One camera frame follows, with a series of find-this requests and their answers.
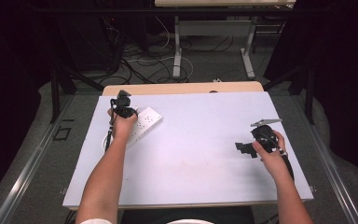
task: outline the wooden desk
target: wooden desk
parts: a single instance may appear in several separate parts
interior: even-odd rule
[[[235,147],[235,142],[254,141],[250,124],[276,119],[275,107],[257,82],[223,82],[107,87],[96,106],[63,206],[78,208],[86,181],[104,154],[101,142],[110,120],[106,110],[112,95],[120,90],[132,94],[132,106],[138,105],[141,111],[151,107],[163,117],[127,148],[120,208],[276,202],[275,184],[263,163]],[[286,137],[300,197],[313,199],[282,124],[270,126]]]
[[[262,7],[293,5],[296,0],[156,0],[157,7]],[[249,58],[249,52],[255,35],[257,17],[249,21],[179,21],[175,17],[175,59],[173,77],[180,76],[182,49],[181,35],[237,35],[247,36],[245,48],[241,49],[241,56],[245,66],[246,76],[254,80],[255,72]]]

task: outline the power strip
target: power strip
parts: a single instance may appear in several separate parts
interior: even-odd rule
[[[132,133],[127,143],[127,149],[143,138],[151,129],[162,121],[162,116],[152,108],[148,107],[138,114],[138,120],[132,127]],[[106,137],[103,140],[103,151]]]

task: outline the hand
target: hand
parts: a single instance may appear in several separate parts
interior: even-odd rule
[[[132,126],[138,119],[138,116],[133,114],[131,117],[124,119],[115,112],[112,114],[112,109],[109,109],[107,113],[110,117],[113,118],[114,121],[112,136],[115,138],[124,138],[128,140],[132,132]]]
[[[278,146],[283,151],[286,151],[283,136],[277,131],[273,132],[277,135]],[[279,150],[267,153],[267,151],[257,141],[254,141],[252,143],[252,146],[254,147],[255,151],[260,155],[261,161],[264,162],[266,169],[271,174],[272,178],[274,178],[274,180],[277,180],[277,178],[280,178],[283,175],[290,176]]]

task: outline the forearm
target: forearm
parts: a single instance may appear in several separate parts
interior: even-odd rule
[[[117,222],[126,145],[126,138],[115,139],[95,166],[83,192],[77,223],[96,217]]]
[[[289,174],[281,176],[275,180],[275,184],[280,223],[312,223],[291,176]]]

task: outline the electrical outlet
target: electrical outlet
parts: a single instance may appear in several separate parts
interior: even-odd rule
[[[151,129],[162,121],[162,116],[152,108],[148,107],[138,114],[138,120],[132,127],[132,133],[127,143],[127,148],[132,147],[136,142],[143,138]]]

